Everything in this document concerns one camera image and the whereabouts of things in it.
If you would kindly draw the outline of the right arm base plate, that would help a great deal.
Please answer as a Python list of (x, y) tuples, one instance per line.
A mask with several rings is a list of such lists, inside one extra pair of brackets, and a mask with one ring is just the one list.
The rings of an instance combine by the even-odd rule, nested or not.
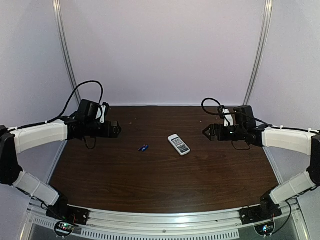
[(244, 206), (239, 211), (239, 216), (242, 225), (258, 223), (266, 220), (272, 220), (275, 217), (282, 215), (282, 211), (279, 206), (275, 206), (272, 209), (266, 209), (261, 205), (256, 206)]

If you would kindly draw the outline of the white remote control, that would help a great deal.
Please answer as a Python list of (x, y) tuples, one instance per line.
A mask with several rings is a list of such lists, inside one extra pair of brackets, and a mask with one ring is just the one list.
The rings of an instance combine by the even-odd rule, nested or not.
[(177, 134), (170, 135), (167, 139), (180, 156), (185, 156), (190, 153), (190, 148)]

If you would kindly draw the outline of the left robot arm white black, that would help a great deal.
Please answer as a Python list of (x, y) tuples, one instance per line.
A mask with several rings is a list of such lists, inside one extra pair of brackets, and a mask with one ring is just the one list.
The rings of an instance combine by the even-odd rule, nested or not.
[(18, 154), (42, 145), (87, 137), (116, 139), (122, 128), (117, 121), (108, 121), (109, 104), (83, 99), (71, 116), (29, 126), (0, 127), (0, 183), (13, 186), (41, 201), (61, 218), (69, 215), (68, 199), (58, 190), (23, 170)]

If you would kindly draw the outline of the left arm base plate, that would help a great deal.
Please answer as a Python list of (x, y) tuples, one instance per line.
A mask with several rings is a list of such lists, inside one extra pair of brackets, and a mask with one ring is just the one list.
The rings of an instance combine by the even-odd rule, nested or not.
[(83, 226), (87, 224), (89, 213), (88, 209), (69, 205), (49, 206), (46, 210), (47, 217)]

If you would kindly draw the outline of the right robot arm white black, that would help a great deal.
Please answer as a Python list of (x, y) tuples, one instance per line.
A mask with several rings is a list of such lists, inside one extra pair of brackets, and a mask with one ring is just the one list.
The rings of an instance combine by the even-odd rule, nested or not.
[(320, 186), (320, 132), (313, 129), (297, 129), (274, 126), (254, 117), (249, 105), (233, 108), (229, 112), (224, 106), (218, 107), (216, 113), (223, 123), (214, 123), (202, 133), (210, 141), (243, 141), (249, 147), (278, 148), (304, 154), (310, 158), (306, 170), (278, 185), (260, 198), (258, 213), (272, 216), (279, 205)]

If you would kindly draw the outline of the blue AAA battery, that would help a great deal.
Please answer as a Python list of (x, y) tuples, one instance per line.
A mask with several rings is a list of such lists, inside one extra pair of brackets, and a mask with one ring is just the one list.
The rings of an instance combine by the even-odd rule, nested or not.
[(149, 148), (149, 145), (144, 145), (143, 148), (141, 149), (142, 152), (146, 151)]

